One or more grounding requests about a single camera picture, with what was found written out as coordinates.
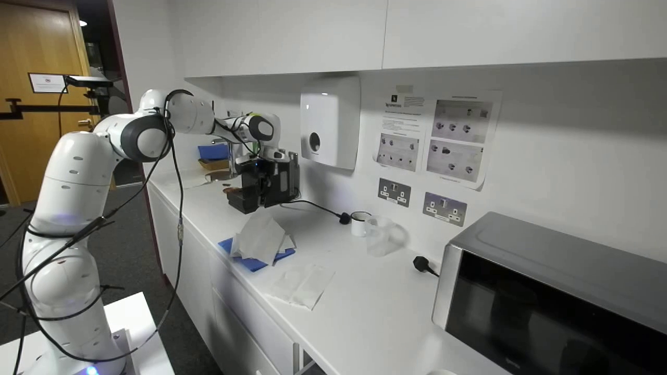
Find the white microwave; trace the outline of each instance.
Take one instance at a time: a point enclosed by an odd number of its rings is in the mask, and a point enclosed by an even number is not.
[[[445,247],[434,323],[508,373],[667,375],[667,266],[490,212]]]

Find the wall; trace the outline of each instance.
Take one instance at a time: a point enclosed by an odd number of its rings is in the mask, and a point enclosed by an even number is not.
[[[313,76],[182,79],[171,49],[168,0],[114,0],[133,100],[146,88],[192,91],[224,110],[276,116],[282,147],[298,151],[298,95]],[[667,263],[667,64],[527,64],[363,73],[360,143],[355,174],[301,160],[301,194],[337,210],[366,208],[405,225],[411,248],[440,260],[442,247],[461,230],[420,216],[423,192],[469,205],[466,224],[487,210],[542,224]],[[480,192],[436,175],[373,163],[383,99],[393,85],[425,99],[503,92],[503,110]],[[195,144],[179,138],[182,168],[193,180]],[[413,186],[401,208],[375,198],[376,180]]]

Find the wooden door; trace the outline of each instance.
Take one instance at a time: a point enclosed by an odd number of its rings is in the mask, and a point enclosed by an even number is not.
[[[51,104],[58,95],[35,95],[29,73],[87,76],[78,14],[70,0],[0,0],[0,110],[6,99],[23,104]],[[86,91],[68,91],[67,104],[89,104]],[[62,112],[62,132],[78,132],[86,112]],[[21,121],[0,120],[0,180],[10,205],[34,203],[43,170],[58,143],[58,112],[25,112]]]

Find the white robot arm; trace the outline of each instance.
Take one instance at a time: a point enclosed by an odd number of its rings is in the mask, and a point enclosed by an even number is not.
[[[67,133],[56,144],[43,175],[38,207],[23,243],[23,275],[34,314],[56,344],[25,373],[78,373],[95,362],[95,373],[119,375],[124,357],[103,311],[101,287],[87,238],[62,248],[97,222],[105,207],[112,170],[119,160],[159,160],[173,133],[212,133],[212,104],[177,91],[163,99],[146,92],[133,116],[112,116],[92,133]],[[239,143],[273,138],[263,118],[221,121]]]

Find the cabinet door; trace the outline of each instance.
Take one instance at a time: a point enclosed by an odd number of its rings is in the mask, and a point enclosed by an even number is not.
[[[386,70],[667,56],[665,0],[389,0]]]
[[[171,3],[186,77],[382,70],[386,0]]]

